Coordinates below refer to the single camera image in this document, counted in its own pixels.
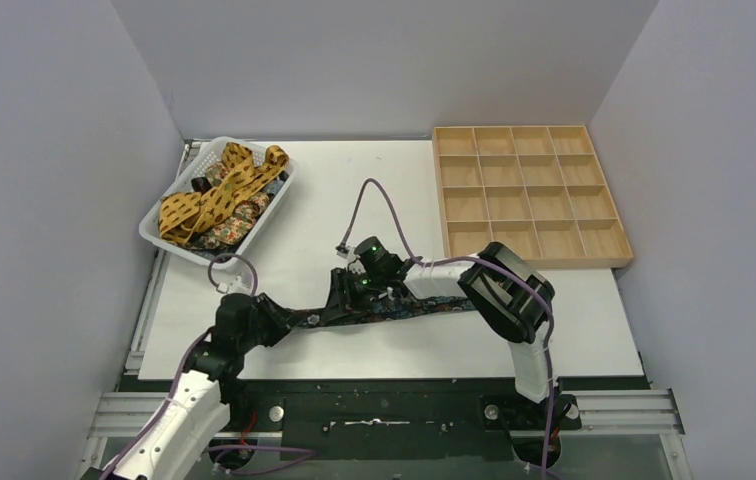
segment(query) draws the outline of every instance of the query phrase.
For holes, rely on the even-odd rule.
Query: wooden organizer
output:
[[[439,127],[433,144],[448,255],[495,240],[536,268],[633,258],[583,126]]]

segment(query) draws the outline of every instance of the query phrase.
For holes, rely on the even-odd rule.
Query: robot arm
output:
[[[466,297],[508,342],[517,392],[534,403],[549,395],[543,349],[546,314],[525,289],[478,264],[420,266],[412,259],[402,261],[375,237],[361,242],[353,252],[343,248],[341,253],[348,256],[349,265],[331,272],[323,322],[356,316],[386,295]],[[501,243],[491,243],[477,256],[514,273],[551,305],[551,284]],[[104,472],[92,471],[84,478],[184,478],[217,432],[226,427],[239,430],[246,422],[251,408],[245,384],[238,379],[245,355],[256,346],[275,345],[306,320],[265,294],[223,296],[210,339],[192,347],[176,378],[172,398],[161,405],[132,448],[120,453]]]

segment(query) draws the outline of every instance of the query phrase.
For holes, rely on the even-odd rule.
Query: yellow fabric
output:
[[[227,220],[234,209],[259,192],[284,171],[289,157],[277,145],[266,149],[266,163],[254,166],[251,150],[229,143],[222,152],[228,175],[205,194],[175,193],[164,197],[157,222],[160,237],[175,245],[186,245],[202,233]]]

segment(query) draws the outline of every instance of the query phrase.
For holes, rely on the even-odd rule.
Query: wooden box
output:
[[[498,241],[536,268],[633,258],[584,126],[438,127],[433,144],[447,255]]]

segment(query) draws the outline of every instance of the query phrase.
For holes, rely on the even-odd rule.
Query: screw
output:
[[[498,420],[499,419],[499,407],[495,405],[487,405],[484,408],[484,418],[487,420]]]
[[[269,409],[269,420],[273,422],[280,422],[284,418],[284,409],[278,405]]]

